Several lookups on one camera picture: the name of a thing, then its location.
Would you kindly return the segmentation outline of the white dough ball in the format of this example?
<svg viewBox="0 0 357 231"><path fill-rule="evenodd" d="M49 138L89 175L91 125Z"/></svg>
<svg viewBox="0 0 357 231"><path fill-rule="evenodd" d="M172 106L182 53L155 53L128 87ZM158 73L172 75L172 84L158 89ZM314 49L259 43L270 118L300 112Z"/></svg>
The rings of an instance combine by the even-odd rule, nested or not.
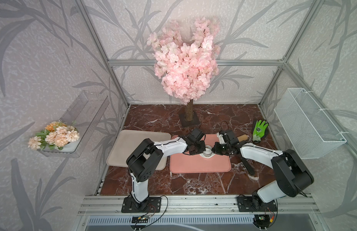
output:
<svg viewBox="0 0 357 231"><path fill-rule="evenodd" d="M212 147L210 145L205 146L205 150L200 153L200 156L203 158L212 158L215 155L215 153L212 151Z"/></svg>

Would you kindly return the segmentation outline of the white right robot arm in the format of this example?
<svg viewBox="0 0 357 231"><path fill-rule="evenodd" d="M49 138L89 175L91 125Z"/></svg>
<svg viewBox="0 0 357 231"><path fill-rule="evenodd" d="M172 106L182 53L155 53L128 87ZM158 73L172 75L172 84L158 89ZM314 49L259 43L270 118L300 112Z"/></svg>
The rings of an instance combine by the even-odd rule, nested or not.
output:
<svg viewBox="0 0 357 231"><path fill-rule="evenodd" d="M275 180L254 192L251 201L254 207L263 206L288 196L296 197L314 183L314 177L299 155L292 149L286 151L271 150L251 142L240 141L233 131L219 131L219 141L215 143L212 152L222 156L238 156L247 171L252 175L254 168L248 162L256 161L271 168Z"/></svg>

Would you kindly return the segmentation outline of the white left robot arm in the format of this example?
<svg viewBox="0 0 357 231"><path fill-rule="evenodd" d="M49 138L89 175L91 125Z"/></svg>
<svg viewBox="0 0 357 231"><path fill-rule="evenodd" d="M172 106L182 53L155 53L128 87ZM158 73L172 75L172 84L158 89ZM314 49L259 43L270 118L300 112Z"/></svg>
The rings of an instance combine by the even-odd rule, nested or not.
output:
<svg viewBox="0 0 357 231"><path fill-rule="evenodd" d="M152 141L146 138L139 144L126 160L132 178L130 196L135 206L141 207L147 202L148 179L161 159L175 154L194 156L203 153L206 149L203 137L205 134L200 129L194 129L188 135L180 135L172 140Z"/></svg>

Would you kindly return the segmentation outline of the pink silicone mat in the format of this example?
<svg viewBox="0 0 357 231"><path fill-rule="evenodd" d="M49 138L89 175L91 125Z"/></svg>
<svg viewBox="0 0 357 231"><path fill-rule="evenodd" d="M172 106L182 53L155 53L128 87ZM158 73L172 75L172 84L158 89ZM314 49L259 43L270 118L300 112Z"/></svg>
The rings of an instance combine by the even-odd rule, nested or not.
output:
<svg viewBox="0 0 357 231"><path fill-rule="evenodd" d="M189 156L182 153L170 156L170 171L180 173L216 173L229 172L231 163L228 156L212 155L211 158L200 155Z"/></svg>

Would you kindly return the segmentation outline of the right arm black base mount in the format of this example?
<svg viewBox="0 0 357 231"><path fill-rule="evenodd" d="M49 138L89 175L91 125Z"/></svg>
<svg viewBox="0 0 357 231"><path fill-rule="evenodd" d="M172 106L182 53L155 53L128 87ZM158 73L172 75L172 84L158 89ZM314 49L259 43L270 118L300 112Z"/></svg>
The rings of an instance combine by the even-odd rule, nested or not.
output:
<svg viewBox="0 0 357 231"><path fill-rule="evenodd" d="M239 212L277 212L275 200L265 203L258 196L239 195L237 197Z"/></svg>

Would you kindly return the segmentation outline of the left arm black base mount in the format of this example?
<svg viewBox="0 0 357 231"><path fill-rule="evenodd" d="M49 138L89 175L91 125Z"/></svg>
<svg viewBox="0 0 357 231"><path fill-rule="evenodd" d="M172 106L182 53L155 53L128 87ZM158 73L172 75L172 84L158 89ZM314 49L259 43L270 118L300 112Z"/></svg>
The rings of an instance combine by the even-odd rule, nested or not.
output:
<svg viewBox="0 0 357 231"><path fill-rule="evenodd" d="M157 213L161 210L161 197L148 197L143 202L138 203L133 197L124 198L122 213Z"/></svg>

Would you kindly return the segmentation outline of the wooden rolling pin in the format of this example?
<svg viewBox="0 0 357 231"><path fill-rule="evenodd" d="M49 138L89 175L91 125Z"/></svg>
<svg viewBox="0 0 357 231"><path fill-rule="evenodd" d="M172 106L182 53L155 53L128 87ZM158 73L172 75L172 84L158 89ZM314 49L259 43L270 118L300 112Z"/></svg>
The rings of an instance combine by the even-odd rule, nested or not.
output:
<svg viewBox="0 0 357 231"><path fill-rule="evenodd" d="M239 142L242 142L242 141L248 142L249 141L249 137L246 134L237 137L237 139L238 139Z"/></svg>

